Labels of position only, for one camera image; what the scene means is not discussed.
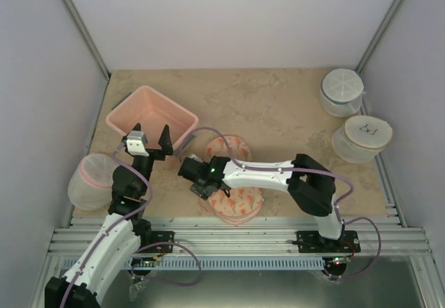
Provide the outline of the pink plastic bin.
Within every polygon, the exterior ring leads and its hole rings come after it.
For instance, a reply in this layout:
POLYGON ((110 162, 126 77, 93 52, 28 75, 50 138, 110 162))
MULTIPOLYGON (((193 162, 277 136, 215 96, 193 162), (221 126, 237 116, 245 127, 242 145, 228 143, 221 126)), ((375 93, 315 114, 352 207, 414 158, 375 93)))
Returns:
POLYGON ((150 86, 137 88, 106 116, 107 125, 121 136, 139 124, 149 148, 159 146, 161 132, 168 125, 173 149, 177 149, 198 122, 196 114, 150 86))

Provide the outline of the floral bra laundry bag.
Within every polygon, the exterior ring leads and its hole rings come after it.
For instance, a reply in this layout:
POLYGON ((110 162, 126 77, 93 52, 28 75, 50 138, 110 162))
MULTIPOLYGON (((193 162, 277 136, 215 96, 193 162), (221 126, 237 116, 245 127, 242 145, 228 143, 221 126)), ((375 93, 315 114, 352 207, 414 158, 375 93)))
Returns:
MULTIPOLYGON (((252 161, 247 143, 237 136, 225 136, 234 157, 241 161, 252 161)), ((200 206, 213 216, 229 225, 240 225, 253 219, 262 209, 264 197, 260 188, 235 188, 230 197, 222 191, 214 193, 208 200, 199 199, 200 206)))

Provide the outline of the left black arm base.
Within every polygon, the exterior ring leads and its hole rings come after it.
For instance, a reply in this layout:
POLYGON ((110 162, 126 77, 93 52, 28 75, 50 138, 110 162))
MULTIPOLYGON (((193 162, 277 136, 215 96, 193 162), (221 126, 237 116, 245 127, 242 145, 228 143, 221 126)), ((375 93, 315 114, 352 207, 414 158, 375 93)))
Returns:
POLYGON ((173 250, 172 243, 175 241, 173 231, 152 231, 150 235, 142 237, 137 253, 168 254, 173 250))

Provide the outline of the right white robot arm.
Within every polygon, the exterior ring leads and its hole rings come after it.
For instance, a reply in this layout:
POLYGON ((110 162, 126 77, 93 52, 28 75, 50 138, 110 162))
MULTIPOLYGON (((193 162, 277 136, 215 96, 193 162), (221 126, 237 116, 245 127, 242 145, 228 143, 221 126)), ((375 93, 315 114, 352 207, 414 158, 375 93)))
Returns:
POLYGON ((292 161, 259 163, 213 156, 209 162, 184 159, 178 175, 192 183, 203 200, 218 191, 231 197, 235 188, 263 188, 288 193, 299 208, 314 217, 320 246, 334 252, 344 244, 343 225, 334 210, 335 175, 306 154, 292 161))

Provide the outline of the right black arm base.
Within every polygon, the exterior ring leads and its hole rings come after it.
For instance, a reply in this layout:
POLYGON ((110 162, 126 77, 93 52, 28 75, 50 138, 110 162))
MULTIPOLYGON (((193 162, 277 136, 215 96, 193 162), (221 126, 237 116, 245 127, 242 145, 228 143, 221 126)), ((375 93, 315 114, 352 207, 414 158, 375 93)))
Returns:
POLYGON ((299 253, 361 252, 357 232, 352 230, 343 231, 338 239, 323 238, 317 231, 299 231, 292 244, 298 247, 299 253))

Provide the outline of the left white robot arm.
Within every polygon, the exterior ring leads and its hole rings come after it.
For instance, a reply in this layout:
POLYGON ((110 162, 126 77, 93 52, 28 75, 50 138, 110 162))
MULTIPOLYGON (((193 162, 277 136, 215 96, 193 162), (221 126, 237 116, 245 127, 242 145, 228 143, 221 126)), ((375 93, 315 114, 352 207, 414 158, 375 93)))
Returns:
POLYGON ((154 162, 173 154, 170 128, 164 126, 158 148, 146 145, 140 124, 122 138, 118 149, 130 155, 133 163, 120 161, 114 169, 108 214, 78 261, 62 277, 47 282, 45 307, 100 307, 124 262, 152 245, 151 224, 143 219, 150 200, 144 196, 153 196, 149 179, 154 162))

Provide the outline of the pink-trimmed cylindrical laundry bag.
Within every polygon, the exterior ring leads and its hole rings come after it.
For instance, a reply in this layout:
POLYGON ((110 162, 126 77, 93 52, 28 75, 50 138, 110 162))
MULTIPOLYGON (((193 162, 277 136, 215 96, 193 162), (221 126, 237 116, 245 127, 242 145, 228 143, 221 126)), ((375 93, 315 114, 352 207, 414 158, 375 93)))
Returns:
POLYGON ((84 211, 95 211, 108 204, 117 166, 108 154, 93 153, 83 157, 67 188, 70 202, 84 211))

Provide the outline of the beige-trimmed cylindrical laundry bag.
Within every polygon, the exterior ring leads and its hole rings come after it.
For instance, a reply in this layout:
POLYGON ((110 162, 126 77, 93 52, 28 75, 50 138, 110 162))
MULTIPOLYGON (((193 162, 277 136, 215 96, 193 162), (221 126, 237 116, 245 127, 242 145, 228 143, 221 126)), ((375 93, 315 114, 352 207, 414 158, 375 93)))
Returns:
POLYGON ((332 148, 348 163, 372 161, 391 141, 388 122, 369 115, 349 117, 332 135, 332 148))

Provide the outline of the blue-trimmed cylindrical laundry bag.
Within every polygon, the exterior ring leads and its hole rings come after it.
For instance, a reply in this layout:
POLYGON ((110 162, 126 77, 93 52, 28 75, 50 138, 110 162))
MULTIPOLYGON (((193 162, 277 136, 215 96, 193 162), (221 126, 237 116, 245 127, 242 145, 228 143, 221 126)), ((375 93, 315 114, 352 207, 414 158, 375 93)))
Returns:
POLYGON ((363 95, 364 84, 354 70, 338 68, 328 72, 321 81, 321 106, 335 117, 350 117, 358 113, 363 95))

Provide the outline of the aluminium mounting rail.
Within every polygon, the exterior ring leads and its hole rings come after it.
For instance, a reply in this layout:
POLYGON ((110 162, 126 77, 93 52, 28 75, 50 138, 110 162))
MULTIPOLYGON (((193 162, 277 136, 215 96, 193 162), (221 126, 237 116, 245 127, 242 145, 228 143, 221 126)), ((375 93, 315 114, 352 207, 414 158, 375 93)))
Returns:
MULTIPOLYGON (((223 223, 219 218, 151 218, 154 230, 173 231, 175 242, 197 256, 296 256, 292 244, 296 233, 316 228, 309 218, 255 218, 239 226, 223 223)), ((79 256, 94 239, 102 225, 100 218, 75 218, 70 227, 55 229, 48 253, 79 256)), ((346 226, 358 234, 361 254, 373 256, 429 255, 432 250, 425 232, 402 227, 396 217, 359 220, 346 226)))

